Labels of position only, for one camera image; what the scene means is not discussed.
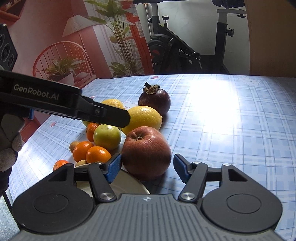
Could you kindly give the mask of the grey gloved hand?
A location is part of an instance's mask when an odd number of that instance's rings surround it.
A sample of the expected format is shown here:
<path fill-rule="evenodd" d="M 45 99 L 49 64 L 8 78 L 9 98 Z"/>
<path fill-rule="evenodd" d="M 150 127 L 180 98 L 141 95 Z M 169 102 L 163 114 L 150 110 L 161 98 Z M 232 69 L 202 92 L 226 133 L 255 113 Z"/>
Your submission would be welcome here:
<path fill-rule="evenodd" d="M 23 146 L 20 132 L 24 125 L 23 118 L 8 113 L 1 120 L 1 196 L 9 186 L 12 166 Z"/>

